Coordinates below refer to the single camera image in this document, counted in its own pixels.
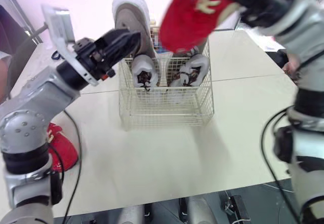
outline white wire basket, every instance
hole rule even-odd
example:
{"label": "white wire basket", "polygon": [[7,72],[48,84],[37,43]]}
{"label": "white wire basket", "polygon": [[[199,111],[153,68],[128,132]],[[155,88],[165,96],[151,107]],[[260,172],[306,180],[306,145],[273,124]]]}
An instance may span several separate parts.
{"label": "white wire basket", "polygon": [[[189,57],[173,57],[158,45],[153,37],[158,53],[155,59],[156,71],[160,71],[158,87],[135,88],[131,66],[133,59],[126,58],[119,63],[119,115],[126,130],[161,126],[203,126],[214,115],[214,100],[211,66],[199,87],[169,87],[171,78]],[[210,58],[209,43],[203,55]]]}

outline white table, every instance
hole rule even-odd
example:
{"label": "white table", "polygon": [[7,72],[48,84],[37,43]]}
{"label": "white table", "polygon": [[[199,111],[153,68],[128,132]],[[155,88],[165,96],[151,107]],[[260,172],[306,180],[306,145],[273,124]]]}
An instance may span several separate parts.
{"label": "white table", "polygon": [[[82,90],[67,108],[79,125],[84,147],[70,215],[273,181],[261,157],[260,132],[272,114],[292,103],[296,87],[244,31],[214,33],[210,47],[215,115],[206,127],[126,132],[118,115],[117,76]],[[51,54],[37,47],[13,94],[42,67],[53,64]],[[53,121],[77,142],[66,116]],[[272,146],[269,133],[270,162],[279,179],[287,178]],[[66,172],[64,199],[54,206],[55,217],[64,215],[76,175],[77,167]],[[1,180],[0,195],[5,194]],[[0,216],[8,210],[2,198]]]}

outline white sneaker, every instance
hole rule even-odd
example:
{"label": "white sneaker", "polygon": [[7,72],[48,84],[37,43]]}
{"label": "white sneaker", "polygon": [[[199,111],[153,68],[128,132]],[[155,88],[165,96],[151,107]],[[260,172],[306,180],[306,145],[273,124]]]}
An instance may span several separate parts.
{"label": "white sneaker", "polygon": [[[209,59],[196,54],[183,64],[178,72],[172,76],[169,87],[199,87],[209,71]],[[191,99],[194,89],[169,90],[169,102],[172,104],[184,104]]]}
{"label": "white sneaker", "polygon": [[[158,86],[161,77],[160,64],[156,59],[156,52],[151,40],[149,11],[145,0],[113,0],[112,13],[116,29],[129,29],[141,33],[141,43],[131,53],[134,58],[132,63],[135,63],[134,65],[130,64],[134,86],[145,88]],[[148,77],[151,79],[146,79],[146,82],[143,83],[144,78]]]}
{"label": "white sneaker", "polygon": [[150,57],[138,55],[132,62],[132,75],[135,87],[144,87],[147,91],[151,87],[157,87],[158,74]]}

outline red shoe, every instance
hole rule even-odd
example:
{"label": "red shoe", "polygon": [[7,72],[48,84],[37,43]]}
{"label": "red shoe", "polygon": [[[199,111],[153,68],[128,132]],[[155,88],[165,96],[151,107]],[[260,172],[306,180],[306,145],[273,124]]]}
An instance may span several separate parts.
{"label": "red shoe", "polygon": [[[73,144],[64,136],[60,126],[50,123],[47,133],[49,135],[49,144],[56,149],[62,158],[64,170],[69,170],[78,160],[78,155]],[[62,172],[61,164],[57,155],[51,148],[49,148],[49,152],[53,158],[52,169]]]}
{"label": "red shoe", "polygon": [[186,52],[238,7],[232,0],[173,0],[160,27],[161,43],[174,53]]}

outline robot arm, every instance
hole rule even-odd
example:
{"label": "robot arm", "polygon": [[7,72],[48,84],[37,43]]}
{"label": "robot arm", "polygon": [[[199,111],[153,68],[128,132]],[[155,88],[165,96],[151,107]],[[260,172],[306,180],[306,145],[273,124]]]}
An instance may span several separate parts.
{"label": "robot arm", "polygon": [[132,52],[137,32],[112,30],[96,41],[74,43],[67,10],[45,6],[45,20],[53,43],[66,59],[57,68],[47,67],[0,106],[0,149],[6,165],[10,207],[5,223],[53,223],[52,205],[62,198],[59,173],[51,170],[47,127],[51,119],[79,97],[88,84],[97,85],[115,75],[113,65]]}
{"label": "robot arm", "polygon": [[316,0],[234,0],[243,22],[296,54],[298,93],[279,128],[274,152],[288,163],[302,223],[324,221],[324,10]]}

